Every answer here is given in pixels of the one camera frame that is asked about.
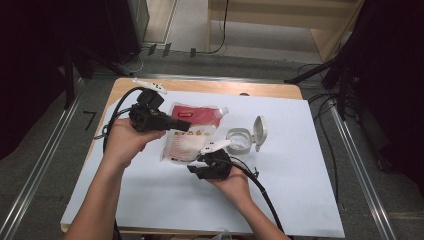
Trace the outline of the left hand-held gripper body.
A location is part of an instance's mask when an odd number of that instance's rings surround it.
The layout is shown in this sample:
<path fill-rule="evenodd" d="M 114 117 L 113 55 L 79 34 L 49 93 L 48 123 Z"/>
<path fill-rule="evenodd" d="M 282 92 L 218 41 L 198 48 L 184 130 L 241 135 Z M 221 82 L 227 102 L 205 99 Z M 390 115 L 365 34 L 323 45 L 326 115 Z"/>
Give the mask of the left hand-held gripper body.
<path fill-rule="evenodd" d="M 167 94 L 167 89 L 161 84 L 142 81 L 139 78 L 134 78 L 133 82 L 142 88 L 141 94 L 137 97 L 137 103 L 129 112 L 135 130 L 138 132 L 170 130 L 173 119 L 159 110 L 164 102 L 161 94 Z"/>

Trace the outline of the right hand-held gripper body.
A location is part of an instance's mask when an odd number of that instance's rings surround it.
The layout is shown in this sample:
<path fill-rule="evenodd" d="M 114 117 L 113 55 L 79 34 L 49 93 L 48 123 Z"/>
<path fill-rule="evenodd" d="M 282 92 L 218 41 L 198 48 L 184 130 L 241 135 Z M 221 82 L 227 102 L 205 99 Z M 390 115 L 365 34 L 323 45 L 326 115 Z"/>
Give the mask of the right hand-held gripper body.
<path fill-rule="evenodd" d="M 233 143 L 232 140 L 219 140 L 206 144 L 201 150 L 201 155 L 211 155 L 212 163 L 207 164 L 209 168 L 207 179 L 225 180 L 231 170 L 231 160 L 225 148 Z"/>

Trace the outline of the red and white refill pouch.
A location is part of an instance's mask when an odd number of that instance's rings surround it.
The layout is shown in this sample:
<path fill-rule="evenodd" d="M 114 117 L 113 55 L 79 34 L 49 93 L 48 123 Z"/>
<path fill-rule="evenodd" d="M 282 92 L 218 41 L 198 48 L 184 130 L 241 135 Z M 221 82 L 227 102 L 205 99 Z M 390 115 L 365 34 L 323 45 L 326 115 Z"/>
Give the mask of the red and white refill pouch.
<path fill-rule="evenodd" d="M 219 127 L 221 119 L 228 113 L 227 107 L 196 107 L 174 103 L 171 116 L 190 122 L 191 126 L 187 131 L 173 129 L 166 134 L 162 159 L 175 164 L 194 161 Z"/>

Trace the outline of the white lidded plastic container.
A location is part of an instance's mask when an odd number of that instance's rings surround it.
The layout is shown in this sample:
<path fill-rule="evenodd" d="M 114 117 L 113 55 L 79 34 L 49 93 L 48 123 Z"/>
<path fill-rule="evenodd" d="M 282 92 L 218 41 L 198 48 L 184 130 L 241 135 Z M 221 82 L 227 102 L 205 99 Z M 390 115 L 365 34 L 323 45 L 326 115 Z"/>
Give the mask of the white lidded plastic container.
<path fill-rule="evenodd" d="M 226 147 L 229 154 L 246 155 L 252 147 L 259 152 L 268 136 L 268 124 L 264 116 L 257 116 L 253 124 L 253 131 L 246 128 L 232 128 L 227 131 L 226 139 L 231 143 Z"/>

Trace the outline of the person's right hand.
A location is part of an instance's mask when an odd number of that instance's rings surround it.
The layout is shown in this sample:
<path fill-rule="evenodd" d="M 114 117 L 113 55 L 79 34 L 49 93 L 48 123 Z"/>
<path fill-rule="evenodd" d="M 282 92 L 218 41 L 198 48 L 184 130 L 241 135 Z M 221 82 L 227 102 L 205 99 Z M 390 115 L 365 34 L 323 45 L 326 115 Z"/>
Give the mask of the person's right hand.
<path fill-rule="evenodd" d="M 232 167 L 225 180 L 213 179 L 209 183 L 219 189 L 234 205 L 252 200 L 246 175 L 238 168 Z"/>

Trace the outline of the person's left hand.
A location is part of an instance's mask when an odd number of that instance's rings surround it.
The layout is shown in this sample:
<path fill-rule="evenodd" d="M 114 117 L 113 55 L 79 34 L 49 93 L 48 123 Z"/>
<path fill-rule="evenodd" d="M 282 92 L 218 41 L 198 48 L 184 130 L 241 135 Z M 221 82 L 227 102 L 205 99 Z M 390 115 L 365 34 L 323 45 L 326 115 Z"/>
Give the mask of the person's left hand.
<path fill-rule="evenodd" d="M 118 119 L 112 125 L 102 165 L 112 170 L 125 169 L 149 142 L 160 139 L 164 131 L 137 132 L 129 118 Z"/>

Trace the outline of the black metal stand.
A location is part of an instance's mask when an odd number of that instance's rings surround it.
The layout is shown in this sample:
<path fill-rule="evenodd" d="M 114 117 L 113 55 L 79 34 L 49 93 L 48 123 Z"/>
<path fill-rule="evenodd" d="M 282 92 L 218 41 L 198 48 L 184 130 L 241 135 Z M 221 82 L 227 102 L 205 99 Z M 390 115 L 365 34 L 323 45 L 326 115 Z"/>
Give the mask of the black metal stand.
<path fill-rule="evenodd" d="M 83 78 L 91 79 L 94 69 L 88 61 L 88 52 L 82 46 L 73 46 L 65 51 L 64 78 L 65 78 L 65 109 L 69 109 L 75 99 L 74 70 Z"/>

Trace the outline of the black cabinet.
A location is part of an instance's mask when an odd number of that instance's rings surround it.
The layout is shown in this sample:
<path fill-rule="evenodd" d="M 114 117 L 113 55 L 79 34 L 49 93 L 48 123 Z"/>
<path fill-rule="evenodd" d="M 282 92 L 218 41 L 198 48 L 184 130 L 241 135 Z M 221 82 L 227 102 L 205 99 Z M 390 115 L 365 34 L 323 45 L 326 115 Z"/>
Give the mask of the black cabinet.
<path fill-rule="evenodd" d="M 104 0 L 114 45 L 114 58 L 126 63 L 141 52 L 150 19 L 147 0 Z"/>

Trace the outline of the dark curtain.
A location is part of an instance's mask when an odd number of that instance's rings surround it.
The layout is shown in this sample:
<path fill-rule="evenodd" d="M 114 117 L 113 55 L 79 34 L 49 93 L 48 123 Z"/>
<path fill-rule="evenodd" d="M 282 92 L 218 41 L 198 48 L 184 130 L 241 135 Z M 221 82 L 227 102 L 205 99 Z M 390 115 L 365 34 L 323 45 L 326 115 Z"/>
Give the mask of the dark curtain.
<path fill-rule="evenodd" d="M 365 0 L 354 33 L 363 126 L 383 168 L 424 197 L 424 0 Z"/>
<path fill-rule="evenodd" d="M 100 0 L 0 0 L 0 160 L 64 91 L 59 68 Z"/>

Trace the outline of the black tripod stand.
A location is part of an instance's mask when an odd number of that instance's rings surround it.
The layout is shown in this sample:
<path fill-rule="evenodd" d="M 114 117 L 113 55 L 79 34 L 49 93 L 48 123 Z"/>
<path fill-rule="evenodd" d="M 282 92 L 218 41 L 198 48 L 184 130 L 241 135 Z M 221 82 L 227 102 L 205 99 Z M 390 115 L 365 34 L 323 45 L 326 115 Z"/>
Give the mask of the black tripod stand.
<path fill-rule="evenodd" d="M 292 79 L 285 80 L 285 83 L 299 84 L 314 75 L 319 75 L 323 71 L 327 71 L 321 82 L 325 89 L 332 89 L 336 83 L 339 83 L 337 113 L 342 119 L 345 119 L 346 102 L 348 99 L 348 85 L 354 79 L 352 75 L 351 61 L 348 58 L 348 50 L 341 50 L 335 57 L 331 58 L 330 60 L 319 64 L 315 68 Z"/>

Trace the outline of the metal floor rail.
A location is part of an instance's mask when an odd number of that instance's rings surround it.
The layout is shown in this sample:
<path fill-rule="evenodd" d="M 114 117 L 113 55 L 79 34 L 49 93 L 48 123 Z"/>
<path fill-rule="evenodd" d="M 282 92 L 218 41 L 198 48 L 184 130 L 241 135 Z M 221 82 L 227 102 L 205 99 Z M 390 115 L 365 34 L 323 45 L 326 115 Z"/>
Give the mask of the metal floor rail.
<path fill-rule="evenodd" d="M 64 133 L 66 132 L 72 117 L 80 103 L 81 91 L 85 88 L 86 82 L 83 78 L 79 78 L 76 83 L 77 94 L 70 106 L 64 110 L 55 125 L 46 145 L 38 157 L 34 168 L 27 178 L 22 190 L 7 215 L 5 222 L 0 228 L 0 240 L 13 240 L 13 237 L 25 216 L 28 207 L 56 153 Z"/>
<path fill-rule="evenodd" d="M 397 240 L 397 237 L 395 236 L 394 230 L 389 221 L 387 212 L 377 194 L 377 191 L 374 188 L 368 172 L 366 171 L 365 165 L 362 161 L 361 155 L 353 140 L 347 123 L 339 116 L 337 111 L 338 103 L 336 100 L 331 100 L 331 104 L 332 118 L 335 121 L 335 125 L 347 151 L 348 157 L 358 179 L 358 183 L 361 187 L 372 218 L 374 219 L 380 238 L 381 240 Z"/>

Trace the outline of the light wooden furniture frame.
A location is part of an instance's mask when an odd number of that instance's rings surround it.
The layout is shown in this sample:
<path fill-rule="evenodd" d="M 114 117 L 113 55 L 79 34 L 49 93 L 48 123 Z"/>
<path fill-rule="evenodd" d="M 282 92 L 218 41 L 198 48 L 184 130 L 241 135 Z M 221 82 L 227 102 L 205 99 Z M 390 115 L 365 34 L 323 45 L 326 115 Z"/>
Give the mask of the light wooden furniture frame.
<path fill-rule="evenodd" d="M 207 0 L 211 21 L 288 26 L 309 29 L 322 61 L 336 52 L 351 31 L 365 0 Z"/>

